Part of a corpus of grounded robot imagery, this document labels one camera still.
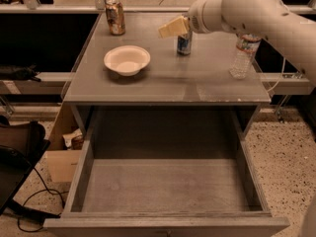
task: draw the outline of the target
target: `bowl rim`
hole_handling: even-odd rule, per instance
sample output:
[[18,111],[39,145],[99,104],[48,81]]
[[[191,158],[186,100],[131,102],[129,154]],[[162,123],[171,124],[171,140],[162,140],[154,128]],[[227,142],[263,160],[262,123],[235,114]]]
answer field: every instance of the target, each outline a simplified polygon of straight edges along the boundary
[[134,49],[134,50],[140,50],[142,53],[144,53],[146,55],[146,59],[144,60],[144,62],[141,63],[141,65],[139,67],[137,67],[136,69],[132,70],[134,72],[136,71],[140,71],[141,69],[143,69],[144,67],[146,67],[149,62],[150,62],[150,53],[143,47],[140,47],[138,45],[122,45],[122,46],[118,46],[118,47],[115,47],[113,49],[111,49],[110,51],[108,51],[104,57],[104,64],[107,68],[109,68],[110,70],[113,70],[114,72],[117,72],[119,74],[123,73],[124,72],[121,72],[113,67],[111,67],[109,65],[109,62],[107,61],[109,59],[109,57],[111,55],[113,55],[115,52],[119,51],[119,50],[122,50],[122,49]]

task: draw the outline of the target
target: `black chair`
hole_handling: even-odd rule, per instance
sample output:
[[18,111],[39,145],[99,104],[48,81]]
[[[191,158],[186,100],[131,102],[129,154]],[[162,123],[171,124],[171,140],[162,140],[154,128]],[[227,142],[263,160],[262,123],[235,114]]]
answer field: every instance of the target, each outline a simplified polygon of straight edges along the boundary
[[20,205],[13,200],[23,182],[29,176],[49,146],[44,139],[45,129],[37,121],[10,125],[0,116],[0,215],[5,208],[16,215],[43,224],[46,218],[59,218],[36,209]]

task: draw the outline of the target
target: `open drawer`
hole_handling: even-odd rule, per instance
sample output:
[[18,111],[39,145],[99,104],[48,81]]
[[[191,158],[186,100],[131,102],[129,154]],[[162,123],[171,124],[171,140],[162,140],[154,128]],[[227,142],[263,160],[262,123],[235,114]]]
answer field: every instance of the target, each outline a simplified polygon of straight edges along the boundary
[[99,107],[57,236],[272,236],[231,107]]

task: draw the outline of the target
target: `floor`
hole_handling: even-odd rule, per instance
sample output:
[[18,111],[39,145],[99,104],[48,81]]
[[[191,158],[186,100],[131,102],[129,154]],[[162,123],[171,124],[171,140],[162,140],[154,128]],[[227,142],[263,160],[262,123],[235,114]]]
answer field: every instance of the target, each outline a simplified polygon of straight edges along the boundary
[[[26,119],[12,117],[11,123],[37,119],[46,129],[46,136],[53,125],[47,115]],[[274,109],[262,109],[256,116],[246,137],[249,152],[257,171],[259,182],[263,188],[268,205],[275,217],[287,217],[290,226],[279,232],[276,237],[298,237],[303,224],[304,215],[316,192],[316,143],[311,126],[305,121],[304,115],[297,108],[286,108],[282,116],[285,122],[279,122]],[[69,183],[53,183],[47,171],[46,156],[37,165],[37,169],[46,184],[60,192],[69,190]],[[32,172],[15,200],[23,203],[30,195],[43,189],[43,185],[35,172]],[[27,203],[27,206],[52,213],[62,212],[60,199],[48,193],[39,194]],[[17,218],[6,210],[0,216],[0,236],[34,236],[24,233],[17,226]],[[36,229],[36,225],[22,221],[26,229]],[[43,230],[37,237],[54,237]]]

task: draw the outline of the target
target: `brown can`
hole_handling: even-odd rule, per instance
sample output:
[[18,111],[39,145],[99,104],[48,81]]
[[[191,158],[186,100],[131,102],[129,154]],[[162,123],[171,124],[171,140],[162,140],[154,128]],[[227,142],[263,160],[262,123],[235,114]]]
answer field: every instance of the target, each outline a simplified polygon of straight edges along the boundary
[[106,14],[110,33],[114,36],[125,34],[124,11],[119,0],[110,0],[107,2]]

